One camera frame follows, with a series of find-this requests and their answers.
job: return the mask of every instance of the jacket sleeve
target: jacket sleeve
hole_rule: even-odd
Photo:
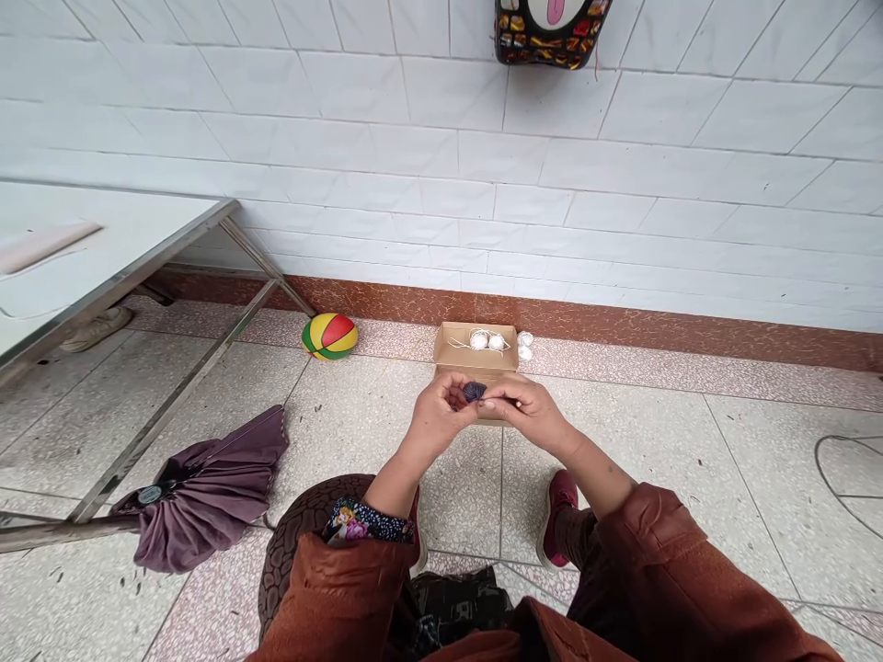
[[[640,485],[596,531],[661,657],[841,659],[708,542],[671,490]]]
[[[410,548],[370,539],[332,547],[306,533],[279,612],[248,660],[380,659]]]

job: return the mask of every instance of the colorful ball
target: colorful ball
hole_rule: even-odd
[[[306,323],[301,339],[317,359],[343,359],[359,342],[359,329],[346,315],[322,313]]]

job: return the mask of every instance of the purple umbrella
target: purple umbrella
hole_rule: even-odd
[[[269,506],[276,461],[288,447],[281,405],[223,439],[201,441],[170,458],[153,485],[127,495],[111,515],[138,515],[135,564],[184,573],[229,549]]]

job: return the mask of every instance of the cardboard box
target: cardboard box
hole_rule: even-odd
[[[470,349],[470,332],[476,328],[499,333],[509,343],[509,348],[504,349],[502,354],[489,349],[482,351]],[[518,370],[517,336],[514,326],[480,325],[475,322],[442,322],[435,337],[435,352],[433,353],[435,371],[436,373],[463,372],[475,382],[481,382],[488,387],[492,386],[501,375]],[[448,338],[459,340],[466,347],[456,348],[448,343]],[[484,409],[480,410],[476,424],[501,428],[511,427],[509,423]]]

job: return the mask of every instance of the red shoe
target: red shoe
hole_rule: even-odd
[[[411,504],[411,512],[408,515],[414,522],[414,545],[418,549],[418,553],[415,554],[417,557],[417,561],[411,566],[410,574],[412,577],[419,575],[423,572],[423,568],[426,567],[427,557],[429,556],[429,550],[426,547],[426,544],[423,542],[420,537],[420,487],[418,485],[417,492],[414,495],[414,503]]]
[[[559,570],[568,564],[568,559],[555,544],[555,517],[562,508],[579,508],[577,484],[565,469],[557,471],[549,483],[545,524],[536,539],[536,555],[549,570]]]

